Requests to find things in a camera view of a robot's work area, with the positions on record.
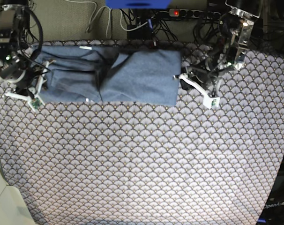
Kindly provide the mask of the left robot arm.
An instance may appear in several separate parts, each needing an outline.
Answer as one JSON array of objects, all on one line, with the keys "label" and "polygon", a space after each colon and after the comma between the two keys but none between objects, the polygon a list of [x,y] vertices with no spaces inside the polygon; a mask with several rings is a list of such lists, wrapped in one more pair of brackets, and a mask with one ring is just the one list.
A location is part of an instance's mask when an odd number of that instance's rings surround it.
[{"label": "left robot arm", "polygon": [[212,87],[210,95],[217,96],[220,76],[240,70],[248,51],[254,23],[260,17],[263,1],[227,0],[226,11],[218,20],[217,41],[207,55],[186,69],[188,79],[205,90]]}]

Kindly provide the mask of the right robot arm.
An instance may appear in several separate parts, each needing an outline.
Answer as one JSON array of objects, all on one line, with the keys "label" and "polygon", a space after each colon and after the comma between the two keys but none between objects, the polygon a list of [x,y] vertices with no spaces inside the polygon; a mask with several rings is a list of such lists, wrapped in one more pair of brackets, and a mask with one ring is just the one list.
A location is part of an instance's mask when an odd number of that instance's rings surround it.
[{"label": "right robot arm", "polygon": [[[42,51],[43,29],[27,0],[0,0],[0,82],[14,86],[13,94],[33,100],[45,82],[48,68],[36,61]],[[30,19],[38,28],[37,46],[26,54]]]}]

